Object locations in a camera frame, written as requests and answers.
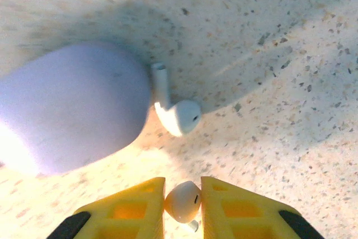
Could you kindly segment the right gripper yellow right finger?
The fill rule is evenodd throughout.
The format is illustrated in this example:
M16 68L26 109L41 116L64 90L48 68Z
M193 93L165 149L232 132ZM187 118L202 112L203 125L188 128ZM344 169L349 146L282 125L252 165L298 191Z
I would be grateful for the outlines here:
M214 177L201 177L204 238L322 238L293 207Z

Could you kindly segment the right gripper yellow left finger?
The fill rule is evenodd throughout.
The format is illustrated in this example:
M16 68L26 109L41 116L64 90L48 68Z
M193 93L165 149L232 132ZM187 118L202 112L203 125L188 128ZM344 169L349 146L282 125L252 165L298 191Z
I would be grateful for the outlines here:
M154 177L84 205L48 238L164 238L165 183Z

